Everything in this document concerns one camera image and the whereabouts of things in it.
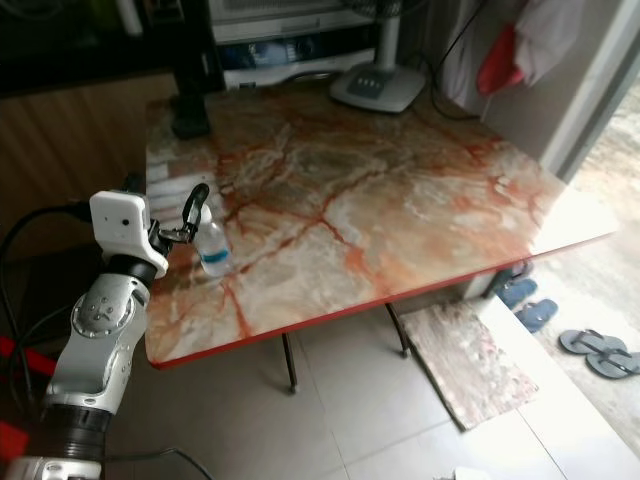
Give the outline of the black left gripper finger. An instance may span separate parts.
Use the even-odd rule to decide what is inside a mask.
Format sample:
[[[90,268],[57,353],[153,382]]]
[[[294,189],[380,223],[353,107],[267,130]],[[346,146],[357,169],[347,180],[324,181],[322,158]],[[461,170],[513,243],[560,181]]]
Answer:
[[[207,201],[211,188],[205,183],[198,183],[189,192],[182,210],[182,238],[193,239],[202,230],[207,230],[212,224],[212,210]]]

